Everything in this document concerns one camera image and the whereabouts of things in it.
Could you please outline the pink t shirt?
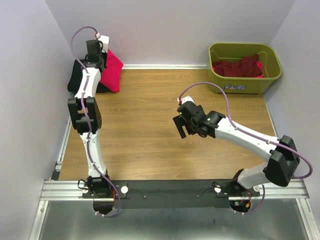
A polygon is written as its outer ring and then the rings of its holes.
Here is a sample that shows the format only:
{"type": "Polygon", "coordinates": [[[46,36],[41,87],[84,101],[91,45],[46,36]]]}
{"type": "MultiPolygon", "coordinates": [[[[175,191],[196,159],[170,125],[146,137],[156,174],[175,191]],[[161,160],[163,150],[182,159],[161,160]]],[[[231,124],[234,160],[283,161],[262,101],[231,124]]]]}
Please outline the pink t shirt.
{"type": "Polygon", "coordinates": [[[111,51],[106,54],[105,69],[101,74],[100,83],[113,93],[120,91],[121,71],[123,62],[111,51]]]}

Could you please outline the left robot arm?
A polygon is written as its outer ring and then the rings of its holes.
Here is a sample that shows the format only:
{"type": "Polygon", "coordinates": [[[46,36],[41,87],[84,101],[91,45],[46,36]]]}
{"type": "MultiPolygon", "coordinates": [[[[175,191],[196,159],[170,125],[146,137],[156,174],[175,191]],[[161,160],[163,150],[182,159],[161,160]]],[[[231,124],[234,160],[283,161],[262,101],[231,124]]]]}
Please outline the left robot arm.
{"type": "Polygon", "coordinates": [[[78,60],[80,65],[80,83],[74,97],[68,99],[67,106],[73,128],[79,134],[87,158],[88,177],[82,191],[93,197],[106,198],[111,193],[107,179],[108,170],[104,164],[100,129],[102,117],[95,95],[102,73],[106,67],[108,45],[99,39],[86,42],[87,55],[78,60]]]}

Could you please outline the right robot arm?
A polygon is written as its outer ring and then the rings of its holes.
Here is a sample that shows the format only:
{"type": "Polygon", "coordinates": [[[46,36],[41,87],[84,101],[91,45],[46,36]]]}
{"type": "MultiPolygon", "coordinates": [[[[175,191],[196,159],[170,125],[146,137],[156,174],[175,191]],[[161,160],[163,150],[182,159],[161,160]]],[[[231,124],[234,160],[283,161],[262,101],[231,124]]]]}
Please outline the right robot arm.
{"type": "Polygon", "coordinates": [[[293,139],[264,135],[242,125],[233,126],[222,113],[205,113],[201,105],[192,98],[178,101],[178,116],[173,118],[181,138],[197,134],[202,138],[212,137],[232,142],[263,159],[263,163],[252,168],[242,168],[226,184],[226,191],[241,196],[254,186],[272,183],[287,187],[300,163],[295,153],[293,139]]]}

